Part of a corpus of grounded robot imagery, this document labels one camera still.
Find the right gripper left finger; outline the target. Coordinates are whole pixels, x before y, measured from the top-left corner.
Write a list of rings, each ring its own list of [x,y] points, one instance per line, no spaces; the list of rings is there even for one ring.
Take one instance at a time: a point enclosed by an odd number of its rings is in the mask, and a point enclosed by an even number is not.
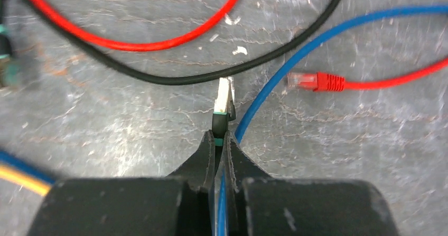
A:
[[[216,146],[211,130],[197,150],[170,176],[185,182],[178,205],[177,235],[214,235]]]

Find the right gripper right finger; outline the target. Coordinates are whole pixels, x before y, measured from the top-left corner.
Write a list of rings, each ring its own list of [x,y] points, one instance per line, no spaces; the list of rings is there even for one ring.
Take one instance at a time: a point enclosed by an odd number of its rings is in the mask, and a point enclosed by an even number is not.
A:
[[[227,235],[269,235],[273,178],[240,148],[233,132],[223,141],[223,222]]]

